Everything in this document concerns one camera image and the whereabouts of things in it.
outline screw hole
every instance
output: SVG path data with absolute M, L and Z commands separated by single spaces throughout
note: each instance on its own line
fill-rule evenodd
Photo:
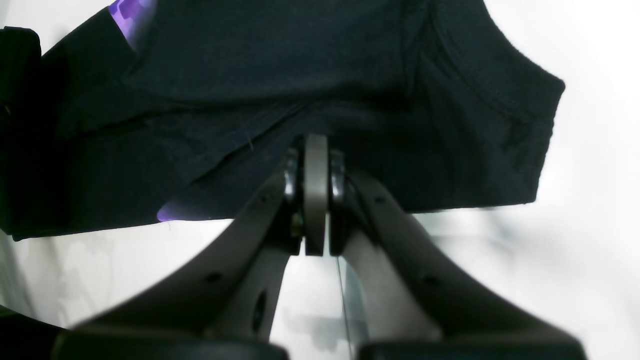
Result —
M 209 274 L 206 278 L 205 281 L 208 283 L 213 283 L 213 282 L 218 282 L 220 279 L 222 279 L 222 274 L 219 272 L 214 272 Z
M 428 286 L 439 286 L 440 280 L 433 275 L 423 275 L 422 282 Z
M 253 320 L 251 328 L 253 332 L 258 332 L 260 325 L 262 325 L 262 319 L 264 319 L 264 309 L 267 306 L 267 292 L 262 291 L 258 296 L 258 301 L 255 303 L 255 309 L 253 310 Z

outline purple garment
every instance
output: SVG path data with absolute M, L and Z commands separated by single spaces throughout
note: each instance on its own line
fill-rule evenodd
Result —
M 138 35 L 145 30 L 157 0 L 116 0 L 109 6 L 113 20 L 129 45 L 137 48 Z

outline white surface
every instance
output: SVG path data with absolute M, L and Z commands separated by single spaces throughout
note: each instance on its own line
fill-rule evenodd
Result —
M 13 0 L 5 24 L 34 28 L 47 49 L 108 4 Z M 640 3 L 486 4 L 514 46 L 567 85 L 538 200 L 418 218 L 465 270 L 579 337 L 591 360 L 640 359 Z M 36 317 L 70 325 L 153 285 L 225 226 L 161 224 L 12 247 Z M 348 359 L 333 327 L 342 316 L 336 276 L 330 258 L 288 266 L 272 338 L 293 360 Z M 323 332 L 335 343 L 314 344 L 310 335 Z

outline black cloth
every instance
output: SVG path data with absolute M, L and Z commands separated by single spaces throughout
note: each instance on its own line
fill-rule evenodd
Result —
M 43 57 L 64 195 L 18 186 L 16 239 L 150 224 L 197 179 L 233 217 L 311 131 L 407 212 L 531 202 L 564 90 L 482 0 L 159 0 L 144 39 L 105 9 Z

